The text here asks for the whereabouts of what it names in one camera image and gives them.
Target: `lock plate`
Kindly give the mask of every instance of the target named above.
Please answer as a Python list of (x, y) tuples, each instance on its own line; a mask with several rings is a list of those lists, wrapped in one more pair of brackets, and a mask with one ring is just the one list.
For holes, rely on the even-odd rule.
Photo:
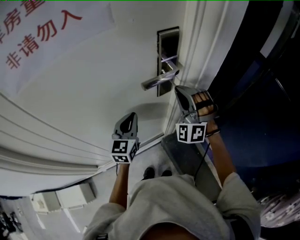
[[(179, 27), (157, 32), (157, 76), (170, 71), (168, 62), (177, 65)], [(157, 96), (162, 96), (172, 89), (172, 83), (166, 81), (157, 86)]]

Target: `black cable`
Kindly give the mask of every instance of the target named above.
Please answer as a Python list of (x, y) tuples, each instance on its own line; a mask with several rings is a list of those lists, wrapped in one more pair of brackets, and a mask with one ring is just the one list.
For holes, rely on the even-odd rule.
[(207, 153), (207, 151), (208, 151), (208, 148), (210, 148), (210, 143), (207, 145), (207, 148), (206, 148), (206, 150), (205, 150), (205, 154), (203, 155), (202, 160), (201, 160), (201, 162), (200, 162), (200, 164), (199, 164), (199, 166), (198, 166), (198, 168), (197, 168), (197, 171), (196, 171), (196, 173), (195, 173), (195, 175), (194, 175), (194, 181), (195, 181), (195, 184), (196, 184), (197, 174), (198, 174), (198, 172), (199, 172), (199, 170), (200, 170), (200, 167), (202, 166), (202, 163), (203, 163), (203, 161), (204, 161), (204, 158), (205, 158), (205, 156), (206, 156), (206, 153)]
[(214, 134), (216, 133), (220, 133), (221, 132), (221, 129), (216, 129), (216, 130), (213, 130), (211, 131), (210, 133), (207, 133), (207, 135), (205, 135), (205, 137), (210, 137), (210, 136), (213, 136)]

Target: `sleeve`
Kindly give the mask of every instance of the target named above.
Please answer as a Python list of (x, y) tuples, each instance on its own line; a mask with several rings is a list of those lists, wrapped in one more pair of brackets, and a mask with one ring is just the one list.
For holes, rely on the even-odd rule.
[(83, 239), (94, 240), (100, 234), (107, 233), (108, 226), (113, 223), (126, 209), (116, 203), (106, 203), (102, 205), (94, 215), (88, 226)]
[(238, 174), (233, 172), (225, 179), (216, 205), (231, 226), (232, 239), (260, 237), (260, 205)]

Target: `red chinese text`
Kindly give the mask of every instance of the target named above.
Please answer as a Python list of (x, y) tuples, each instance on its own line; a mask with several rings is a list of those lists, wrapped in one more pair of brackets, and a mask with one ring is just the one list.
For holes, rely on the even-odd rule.
[(18, 68), (20, 66), (20, 64), (19, 64), (20, 60), (21, 60), (21, 57), (18, 58), (18, 55), (15, 52), (13, 52), (7, 56), (6, 63), (8, 64), (10, 69)]
[(1, 32), (1, 29), (0, 29), (0, 43), (2, 44), (2, 39), (3, 37), (5, 36), (5, 33)]
[(52, 20), (46, 22), (43, 26), (41, 26), (41, 25), (37, 26), (37, 37), (40, 36), (41, 31), (42, 31), (42, 34), (43, 34), (41, 41), (44, 41), (45, 36), (46, 36), (46, 40), (45, 41), (49, 40), (50, 33), (51, 33), (50, 27), (53, 30), (53, 34), (51, 35), (51, 37), (54, 37), (56, 35), (56, 33), (57, 33), (57, 30), (56, 30), (56, 28), (55, 28)]
[(41, 6), (44, 1), (36, 0), (36, 1), (30, 1), (30, 0), (25, 0), (21, 3), (21, 6), (24, 5), (26, 15), (27, 17), (30, 13), (32, 13), (35, 9), (37, 9), (39, 6)]
[(31, 36), (31, 34), (25, 36), (22, 43), (23, 43), (23, 47), (19, 50), (19, 52), (23, 51), (26, 57), (28, 57), (29, 54), (33, 53), (34, 49), (38, 49), (38, 44), (34, 40), (34, 37)]
[(20, 24), (21, 19), (20, 19), (19, 15), (20, 15), (20, 12), (18, 12), (16, 8), (12, 12), (7, 14), (7, 17), (4, 20), (4, 25), (6, 27), (7, 34), (12, 32), (12, 30), (14, 29), (15, 24), (16, 25)]
[(70, 17), (72, 17), (74, 19), (77, 19), (77, 20), (81, 20), (82, 19), (82, 17), (75, 16), (75, 15), (69, 13), (67, 10), (62, 10), (61, 12), (65, 14), (64, 24), (61, 27), (62, 30), (65, 29), (65, 26), (67, 24), (68, 16), (70, 16)]

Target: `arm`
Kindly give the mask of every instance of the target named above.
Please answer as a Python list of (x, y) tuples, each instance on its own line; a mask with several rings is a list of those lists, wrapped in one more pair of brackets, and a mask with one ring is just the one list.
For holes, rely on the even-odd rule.
[(117, 203), (125, 209), (127, 208), (128, 173), (129, 164), (120, 164), (119, 174), (109, 198), (110, 203)]
[[(200, 93), (193, 96), (194, 101), (201, 102), (208, 98)], [(206, 115), (213, 111), (213, 105), (201, 108), (198, 114)], [(218, 127), (214, 120), (207, 123), (207, 133)], [(214, 157), (214, 165), (223, 186), (217, 199), (217, 208), (222, 212), (225, 221), (231, 226), (235, 239), (257, 239), (260, 236), (260, 208), (249, 189), (236, 174), (229, 152), (221, 138), (214, 134), (208, 137)]]
[[(193, 95), (193, 100), (195, 103), (200, 103), (202, 101), (208, 100), (209, 97), (206, 95), (206, 93), (198, 93)], [(203, 107), (198, 110), (199, 116), (204, 116), (212, 112), (214, 109), (213, 105)], [(211, 120), (207, 123), (206, 126), (206, 132), (211, 133), (213, 130), (217, 130), (218, 127), (214, 120)], [(236, 169), (233, 166), (233, 163), (231, 161), (229, 152), (227, 151), (225, 144), (221, 138), (220, 133), (214, 134), (210, 137), (208, 137), (210, 141), (210, 145), (212, 148), (212, 154), (214, 157), (214, 165), (217, 170), (217, 174), (220, 178), (221, 184), (223, 186), (223, 183), (225, 179), (231, 174), (235, 173)]]
[[(218, 127), (215, 124), (215, 121), (212, 120), (207, 123), (207, 132), (212, 132), (216, 130)], [(225, 144), (221, 138), (220, 133), (214, 134), (208, 137), (210, 141), (210, 145), (212, 148), (212, 154), (214, 157), (214, 165), (217, 170), (217, 174), (219, 176), (220, 182), (223, 186), (225, 179), (231, 174), (235, 173), (236, 169), (232, 163), (229, 152), (227, 151)]]

